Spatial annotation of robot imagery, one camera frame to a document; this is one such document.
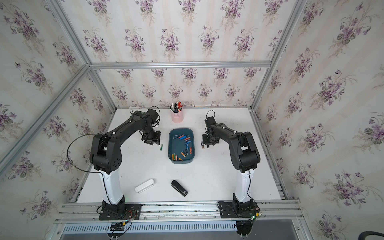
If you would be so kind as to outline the teal plastic storage box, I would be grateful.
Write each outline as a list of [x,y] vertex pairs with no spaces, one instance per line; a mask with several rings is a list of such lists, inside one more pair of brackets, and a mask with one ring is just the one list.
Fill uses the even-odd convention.
[[177,128],[170,131],[168,157],[174,164],[189,164],[193,161],[195,143],[191,129]]

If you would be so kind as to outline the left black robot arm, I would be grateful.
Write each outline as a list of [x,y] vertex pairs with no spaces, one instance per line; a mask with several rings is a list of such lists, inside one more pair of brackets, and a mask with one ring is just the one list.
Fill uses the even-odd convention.
[[155,131],[154,126],[160,122],[160,113],[154,109],[146,112],[135,111],[115,129],[93,137],[90,162],[96,173],[101,175],[105,190],[103,204],[118,207],[125,204],[121,190],[119,167],[123,161],[121,146],[134,133],[141,133],[141,140],[148,145],[159,145],[161,132]]

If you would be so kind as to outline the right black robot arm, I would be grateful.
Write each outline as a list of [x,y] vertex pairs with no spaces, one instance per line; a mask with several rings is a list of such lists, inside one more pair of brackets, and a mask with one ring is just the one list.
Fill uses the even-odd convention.
[[234,201],[239,204],[250,202],[250,190],[255,169],[261,161],[261,156],[250,132],[232,130],[223,123],[206,121],[203,134],[203,144],[214,146],[224,141],[229,146],[232,165],[240,172]]

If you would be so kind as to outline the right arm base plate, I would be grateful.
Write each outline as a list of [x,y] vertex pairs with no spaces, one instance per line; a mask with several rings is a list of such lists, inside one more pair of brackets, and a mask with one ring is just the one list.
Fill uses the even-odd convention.
[[246,203],[232,202],[217,202],[217,207],[220,212],[221,219],[248,219],[254,220],[260,215],[260,208],[255,201]]

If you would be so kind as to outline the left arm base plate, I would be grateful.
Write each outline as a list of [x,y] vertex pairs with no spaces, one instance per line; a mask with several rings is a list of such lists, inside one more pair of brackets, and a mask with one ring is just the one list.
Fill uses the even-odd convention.
[[141,204],[125,204],[124,207],[110,207],[110,205],[97,208],[100,221],[122,221],[132,218],[138,220],[141,214]]

